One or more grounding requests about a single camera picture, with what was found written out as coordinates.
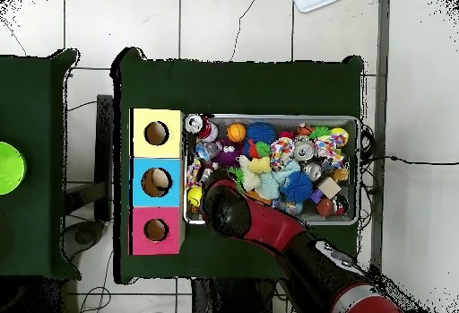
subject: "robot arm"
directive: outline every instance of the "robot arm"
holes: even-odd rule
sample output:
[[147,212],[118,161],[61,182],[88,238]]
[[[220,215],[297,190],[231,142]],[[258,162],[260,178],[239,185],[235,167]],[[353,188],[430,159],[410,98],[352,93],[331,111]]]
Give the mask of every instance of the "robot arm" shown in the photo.
[[206,226],[269,250],[288,279],[286,291],[298,313],[402,313],[350,256],[294,217],[241,195],[230,179],[209,180],[202,203]]

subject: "green object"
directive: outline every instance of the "green object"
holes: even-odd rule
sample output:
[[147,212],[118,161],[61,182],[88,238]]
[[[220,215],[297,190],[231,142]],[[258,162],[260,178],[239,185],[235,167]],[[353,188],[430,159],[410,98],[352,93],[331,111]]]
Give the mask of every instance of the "green object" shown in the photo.
[[309,135],[309,139],[316,139],[320,136],[326,136],[332,133],[332,130],[328,127],[317,126],[314,128],[314,131]]
[[65,206],[63,85],[76,50],[48,58],[0,57],[0,140],[27,161],[13,192],[0,196],[0,275],[79,279],[61,252]]
[[266,144],[265,142],[256,143],[255,148],[256,148],[256,153],[258,153],[258,156],[260,156],[260,158],[263,158],[264,156],[269,156],[269,154],[271,153],[270,146]]
[[[186,226],[178,255],[129,256],[127,225],[129,197],[129,109],[179,109],[189,113],[266,115],[346,115],[359,117],[359,57],[345,63],[293,61],[283,63],[186,60],[149,61],[137,48],[127,48],[114,61],[115,103],[121,134],[121,215],[116,215],[114,268],[117,282],[132,277],[253,277],[278,279],[275,258],[249,242],[217,236],[203,225]],[[279,102],[280,94],[288,94]],[[322,226],[313,232],[351,255],[357,250],[357,223]]]
[[0,142],[0,195],[13,192],[25,174],[25,160],[12,145]]
[[236,188],[239,192],[244,192],[244,188],[242,187],[242,182],[244,181],[244,172],[241,168],[236,167],[229,167],[228,173],[232,173],[236,176]]

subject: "green bowl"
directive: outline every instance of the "green bowl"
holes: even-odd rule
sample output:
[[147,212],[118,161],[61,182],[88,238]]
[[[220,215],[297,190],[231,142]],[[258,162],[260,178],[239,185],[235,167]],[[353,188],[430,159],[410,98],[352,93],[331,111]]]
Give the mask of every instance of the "green bowl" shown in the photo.
[[0,142],[0,195],[13,192],[25,174],[25,160],[12,145]]

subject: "pink box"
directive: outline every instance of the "pink box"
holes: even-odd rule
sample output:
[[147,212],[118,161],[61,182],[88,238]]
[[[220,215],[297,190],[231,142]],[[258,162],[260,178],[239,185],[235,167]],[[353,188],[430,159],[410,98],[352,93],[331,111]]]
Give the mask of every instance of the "pink box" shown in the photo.
[[[133,209],[133,255],[178,254],[185,237],[185,222],[180,207],[135,207]],[[162,220],[168,234],[164,240],[153,242],[145,236],[149,220]]]

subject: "blue box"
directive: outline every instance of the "blue box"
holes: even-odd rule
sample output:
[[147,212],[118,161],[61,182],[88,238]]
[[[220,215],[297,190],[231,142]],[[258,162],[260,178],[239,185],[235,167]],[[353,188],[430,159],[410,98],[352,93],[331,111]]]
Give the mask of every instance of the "blue box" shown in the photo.
[[[144,159],[134,160],[133,206],[180,206],[180,160],[179,159]],[[142,189],[142,176],[151,168],[166,170],[172,177],[172,187],[168,193],[160,197],[150,197]]]

